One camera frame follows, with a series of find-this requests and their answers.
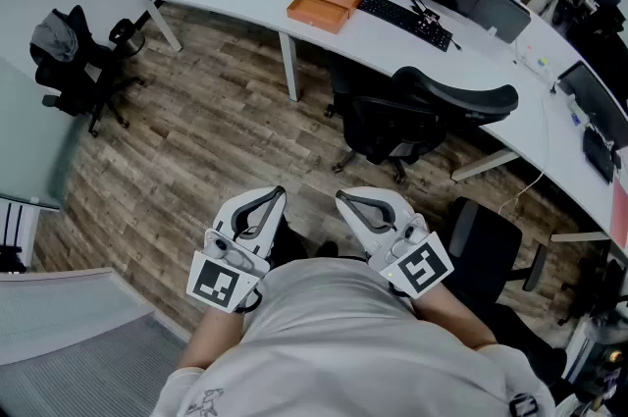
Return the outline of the small black monitor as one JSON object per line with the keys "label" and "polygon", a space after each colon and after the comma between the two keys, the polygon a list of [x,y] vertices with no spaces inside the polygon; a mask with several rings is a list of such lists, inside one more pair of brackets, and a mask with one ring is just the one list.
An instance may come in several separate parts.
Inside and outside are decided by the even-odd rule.
{"label": "small black monitor", "polygon": [[617,149],[628,147],[628,114],[582,61],[558,77],[558,87],[575,96],[578,106],[605,139]]}

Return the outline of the short grey desk divider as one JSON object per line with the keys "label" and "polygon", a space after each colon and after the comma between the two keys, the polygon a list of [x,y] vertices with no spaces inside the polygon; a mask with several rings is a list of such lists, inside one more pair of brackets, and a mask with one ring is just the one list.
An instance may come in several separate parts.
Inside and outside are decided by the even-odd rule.
{"label": "short grey desk divider", "polygon": [[530,11],[516,0],[478,0],[468,18],[507,44],[531,22]]}

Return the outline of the white power strip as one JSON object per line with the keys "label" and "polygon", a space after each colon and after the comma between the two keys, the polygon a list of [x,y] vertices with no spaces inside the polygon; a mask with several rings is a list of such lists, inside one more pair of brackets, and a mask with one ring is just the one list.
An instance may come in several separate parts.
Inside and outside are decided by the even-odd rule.
{"label": "white power strip", "polygon": [[515,61],[518,65],[527,68],[546,83],[553,83],[555,77],[550,66],[550,61],[546,56],[539,53],[531,44],[527,42],[514,42]]}

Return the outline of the white desk leg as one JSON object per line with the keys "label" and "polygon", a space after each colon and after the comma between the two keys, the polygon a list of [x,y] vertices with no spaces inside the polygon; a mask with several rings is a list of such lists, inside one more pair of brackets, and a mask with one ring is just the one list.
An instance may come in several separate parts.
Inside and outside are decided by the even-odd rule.
{"label": "white desk leg", "polygon": [[469,163],[463,167],[460,167],[454,170],[451,173],[450,178],[455,182],[461,182],[463,180],[477,176],[488,170],[494,169],[508,162],[516,160],[518,158],[519,158],[519,155],[516,152],[508,148],[503,148],[480,160]]}
{"label": "white desk leg", "polygon": [[170,29],[169,25],[167,24],[163,16],[161,15],[159,9],[155,5],[155,2],[153,0],[143,0],[143,2],[149,16],[151,17],[155,25],[159,28],[159,30],[161,31],[161,33],[163,34],[163,36],[165,37],[165,39],[167,40],[171,48],[175,52],[180,52],[183,47],[179,43],[177,38],[175,37],[174,33]]}
{"label": "white desk leg", "polygon": [[291,101],[298,101],[300,97],[300,84],[298,80],[298,66],[296,59],[296,48],[292,37],[284,32],[279,32],[281,43],[288,96]]}

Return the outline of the grey cloth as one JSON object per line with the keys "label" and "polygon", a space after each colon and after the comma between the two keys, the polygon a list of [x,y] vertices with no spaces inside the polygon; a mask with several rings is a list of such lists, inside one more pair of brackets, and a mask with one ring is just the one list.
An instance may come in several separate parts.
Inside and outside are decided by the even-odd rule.
{"label": "grey cloth", "polygon": [[79,50],[74,30],[57,10],[51,11],[33,30],[30,44],[46,52],[56,61],[72,62]]}

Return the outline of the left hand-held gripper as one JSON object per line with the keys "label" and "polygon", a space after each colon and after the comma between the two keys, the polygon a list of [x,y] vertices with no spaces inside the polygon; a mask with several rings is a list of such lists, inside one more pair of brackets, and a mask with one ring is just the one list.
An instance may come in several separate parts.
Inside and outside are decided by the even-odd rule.
{"label": "left hand-held gripper", "polygon": [[249,313],[262,302],[257,289],[287,203],[283,187],[248,190],[229,199],[195,251],[186,293],[226,313]]}

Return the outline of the small metal waste bin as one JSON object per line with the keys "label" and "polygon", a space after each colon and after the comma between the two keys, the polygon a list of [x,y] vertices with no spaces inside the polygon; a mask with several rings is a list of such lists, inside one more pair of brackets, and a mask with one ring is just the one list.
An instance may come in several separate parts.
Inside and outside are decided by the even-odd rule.
{"label": "small metal waste bin", "polygon": [[132,57],[143,48],[145,37],[131,20],[121,19],[111,29],[109,41],[118,54]]}

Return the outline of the grey mesh panel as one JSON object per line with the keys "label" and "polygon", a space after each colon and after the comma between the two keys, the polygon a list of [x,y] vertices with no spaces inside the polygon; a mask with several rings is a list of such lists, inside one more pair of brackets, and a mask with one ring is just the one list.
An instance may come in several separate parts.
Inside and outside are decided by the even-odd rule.
{"label": "grey mesh panel", "polygon": [[188,339],[111,268],[0,275],[0,417],[149,417]]}

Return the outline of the small black keyboard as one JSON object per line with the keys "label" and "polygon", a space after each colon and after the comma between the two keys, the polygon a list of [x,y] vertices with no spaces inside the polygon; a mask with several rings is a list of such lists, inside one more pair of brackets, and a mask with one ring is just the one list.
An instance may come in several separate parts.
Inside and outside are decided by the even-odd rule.
{"label": "small black keyboard", "polygon": [[611,151],[603,138],[592,128],[586,127],[583,134],[583,152],[588,162],[600,174],[606,183],[614,177],[614,162]]}

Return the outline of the red folder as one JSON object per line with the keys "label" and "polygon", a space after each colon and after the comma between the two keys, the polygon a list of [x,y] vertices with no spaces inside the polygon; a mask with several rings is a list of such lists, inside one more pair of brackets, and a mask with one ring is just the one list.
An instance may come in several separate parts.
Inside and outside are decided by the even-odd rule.
{"label": "red folder", "polygon": [[628,191],[618,177],[613,179],[610,238],[621,250],[628,250]]}

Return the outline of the person's left forearm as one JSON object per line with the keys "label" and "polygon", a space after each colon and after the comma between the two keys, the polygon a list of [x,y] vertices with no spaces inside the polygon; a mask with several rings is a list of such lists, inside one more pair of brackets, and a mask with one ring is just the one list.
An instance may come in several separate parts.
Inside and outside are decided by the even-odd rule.
{"label": "person's left forearm", "polygon": [[242,337],[244,316],[209,307],[190,337],[178,368],[207,369]]}

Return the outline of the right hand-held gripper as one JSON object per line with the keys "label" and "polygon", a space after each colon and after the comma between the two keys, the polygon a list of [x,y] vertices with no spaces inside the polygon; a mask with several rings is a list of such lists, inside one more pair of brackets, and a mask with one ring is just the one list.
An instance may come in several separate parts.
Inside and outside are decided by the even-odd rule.
{"label": "right hand-held gripper", "polygon": [[[419,298],[453,272],[437,233],[428,231],[423,217],[414,215],[413,208],[398,192],[372,186],[352,187],[339,190],[336,203],[365,251],[373,254],[369,266],[399,292]],[[376,210],[379,223],[363,213],[360,206]],[[393,229],[398,230],[386,241]]]}

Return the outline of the person's right forearm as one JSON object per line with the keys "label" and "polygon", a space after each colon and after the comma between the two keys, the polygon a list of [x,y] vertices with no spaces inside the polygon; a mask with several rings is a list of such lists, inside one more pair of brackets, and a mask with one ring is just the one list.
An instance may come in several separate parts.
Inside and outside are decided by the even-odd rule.
{"label": "person's right forearm", "polygon": [[471,349],[497,344],[489,327],[443,284],[435,285],[410,302],[419,318],[447,330]]}

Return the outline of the frosted glass panel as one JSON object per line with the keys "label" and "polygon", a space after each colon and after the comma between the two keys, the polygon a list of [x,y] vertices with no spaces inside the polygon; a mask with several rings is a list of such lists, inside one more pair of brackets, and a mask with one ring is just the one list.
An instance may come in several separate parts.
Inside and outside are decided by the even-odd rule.
{"label": "frosted glass panel", "polygon": [[0,198],[58,210],[86,118],[43,106],[46,94],[0,57]]}

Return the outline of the black office chair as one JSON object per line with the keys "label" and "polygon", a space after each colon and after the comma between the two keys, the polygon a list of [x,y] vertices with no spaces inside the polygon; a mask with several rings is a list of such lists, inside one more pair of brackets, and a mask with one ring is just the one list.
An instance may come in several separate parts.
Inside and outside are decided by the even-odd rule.
{"label": "black office chair", "polygon": [[508,282],[521,281],[523,290],[534,290],[548,255],[539,245],[532,264],[517,269],[522,231],[466,197],[451,204],[442,236],[454,267],[445,285],[469,307],[495,304]]}
{"label": "black office chair", "polygon": [[145,81],[137,76],[122,77],[125,56],[93,39],[82,6],[74,6],[68,14],[57,11],[76,33],[78,53],[72,62],[63,63],[29,42],[29,54],[36,65],[35,82],[58,91],[56,95],[44,96],[42,104],[72,117],[90,116],[88,132],[94,137],[105,108],[122,128],[128,128],[130,123],[119,113],[113,98],[134,84],[144,86]]}
{"label": "black office chair", "polygon": [[396,169],[395,181],[412,165],[437,148],[451,130],[474,129],[506,119],[518,107],[516,89],[505,84],[488,90],[451,87],[414,67],[402,67],[390,76],[362,65],[331,65],[334,95],[325,116],[342,119],[349,152],[332,166],[338,173],[357,154],[372,164],[385,161]]}

